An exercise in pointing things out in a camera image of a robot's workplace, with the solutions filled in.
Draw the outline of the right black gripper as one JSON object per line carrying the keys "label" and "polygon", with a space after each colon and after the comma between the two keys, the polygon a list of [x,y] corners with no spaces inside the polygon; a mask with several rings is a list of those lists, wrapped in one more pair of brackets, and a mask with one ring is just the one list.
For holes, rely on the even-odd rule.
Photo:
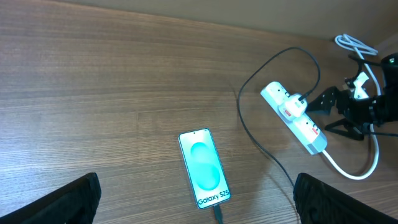
{"label": "right black gripper", "polygon": [[363,141],[364,134],[354,124],[360,126],[365,123],[378,126],[384,124],[384,95],[355,100],[349,90],[340,91],[335,86],[327,88],[310,102],[306,112],[330,115],[335,104],[338,113],[345,118],[326,125],[325,131],[355,141]]}

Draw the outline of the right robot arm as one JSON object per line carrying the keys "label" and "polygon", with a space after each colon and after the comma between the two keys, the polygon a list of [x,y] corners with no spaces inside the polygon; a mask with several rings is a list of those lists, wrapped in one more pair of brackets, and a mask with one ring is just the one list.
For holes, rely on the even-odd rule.
{"label": "right robot arm", "polygon": [[381,67],[385,82],[384,93],[356,100],[351,91],[332,86],[309,103],[306,111],[329,115],[335,106],[344,118],[326,125],[325,130],[362,141],[365,135],[377,134],[370,130],[370,125],[380,126],[397,121],[397,54],[390,54],[379,63],[360,59],[352,54],[349,58],[357,62],[358,72],[362,71],[365,64]]}

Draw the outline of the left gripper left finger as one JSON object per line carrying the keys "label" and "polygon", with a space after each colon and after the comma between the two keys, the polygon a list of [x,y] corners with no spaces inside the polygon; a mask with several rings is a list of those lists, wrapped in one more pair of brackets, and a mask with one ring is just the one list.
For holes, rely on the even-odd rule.
{"label": "left gripper left finger", "polygon": [[98,176],[90,172],[1,217],[1,223],[92,223],[100,198]]}

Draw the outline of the Galaxy smartphone teal screen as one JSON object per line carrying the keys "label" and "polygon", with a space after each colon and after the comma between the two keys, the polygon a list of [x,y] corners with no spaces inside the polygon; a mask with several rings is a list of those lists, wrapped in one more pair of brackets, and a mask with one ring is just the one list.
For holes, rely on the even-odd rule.
{"label": "Galaxy smartphone teal screen", "polygon": [[232,196],[213,135],[208,128],[178,136],[195,203],[199,209],[229,200]]}

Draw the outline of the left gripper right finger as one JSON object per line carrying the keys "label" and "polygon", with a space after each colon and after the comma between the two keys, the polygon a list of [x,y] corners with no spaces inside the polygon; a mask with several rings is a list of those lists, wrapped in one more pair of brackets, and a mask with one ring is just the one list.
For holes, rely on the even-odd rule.
{"label": "left gripper right finger", "polygon": [[302,223],[392,223],[390,217],[306,173],[297,176],[294,202]]}

